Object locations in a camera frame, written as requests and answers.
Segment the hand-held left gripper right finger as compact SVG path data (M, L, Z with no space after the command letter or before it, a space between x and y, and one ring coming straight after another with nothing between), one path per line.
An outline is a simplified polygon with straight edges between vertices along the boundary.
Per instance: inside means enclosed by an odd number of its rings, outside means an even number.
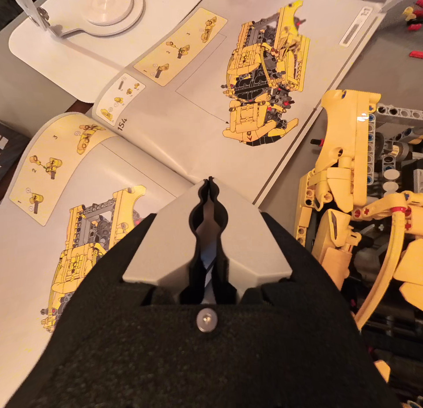
M245 292L292 275L259 209L222 181L209 177L219 226L212 285L217 304L236 304Z

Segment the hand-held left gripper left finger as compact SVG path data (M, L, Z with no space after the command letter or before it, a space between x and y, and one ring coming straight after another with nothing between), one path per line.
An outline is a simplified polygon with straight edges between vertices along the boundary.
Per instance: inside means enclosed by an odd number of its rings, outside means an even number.
M202 302L207 273L197 228L208 194L204 179L156 214L123 274L125 282L165 288L182 304Z

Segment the instruction booklet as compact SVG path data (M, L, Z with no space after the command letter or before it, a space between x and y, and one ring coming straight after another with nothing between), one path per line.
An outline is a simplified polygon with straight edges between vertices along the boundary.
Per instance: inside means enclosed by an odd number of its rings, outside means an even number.
M364 0L202 0L45 124L1 204L1 368L36 362L88 271L203 178L260 204L378 22Z

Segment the yellow brick toy car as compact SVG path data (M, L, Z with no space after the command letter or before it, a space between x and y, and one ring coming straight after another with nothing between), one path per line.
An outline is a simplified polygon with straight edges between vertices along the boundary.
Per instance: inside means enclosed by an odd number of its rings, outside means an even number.
M346 299L405 407L422 407L422 111L332 90L300 179L295 238Z

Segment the brown desk divider strip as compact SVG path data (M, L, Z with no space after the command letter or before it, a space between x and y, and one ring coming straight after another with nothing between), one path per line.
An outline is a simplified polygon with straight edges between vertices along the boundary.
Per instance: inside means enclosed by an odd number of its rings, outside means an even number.
M92 109L93 103L86 103L80 100L76 100L66 111L65 113L81 113L86 114Z

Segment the scattered small coloured pins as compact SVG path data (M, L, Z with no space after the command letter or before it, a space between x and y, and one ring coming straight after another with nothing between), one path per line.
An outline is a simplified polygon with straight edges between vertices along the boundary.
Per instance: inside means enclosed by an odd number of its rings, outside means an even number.
M365 0L354 1L360 1L366 6L375 6L377 12L376 23L367 31L366 39L358 47L358 53L363 51L368 42L372 42L372 36L378 28L383 33L404 32L404 35L397 36L399 41L407 45L417 45L418 47L411 48L410 57L422 59L422 41L415 41L415 38L422 38L422 28L418 29L418 24L414 23L414 19L410 17L414 15L414 11L422 11L422 2L419 2L419 0L403 0L387 13L382 13L382 6L385 1L380 3Z

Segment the white folding stand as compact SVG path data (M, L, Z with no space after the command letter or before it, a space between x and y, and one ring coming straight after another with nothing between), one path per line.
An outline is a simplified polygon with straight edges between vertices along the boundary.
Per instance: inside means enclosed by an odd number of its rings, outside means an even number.
M45 0L48 24L26 19L12 54L84 102L166 37L201 0Z

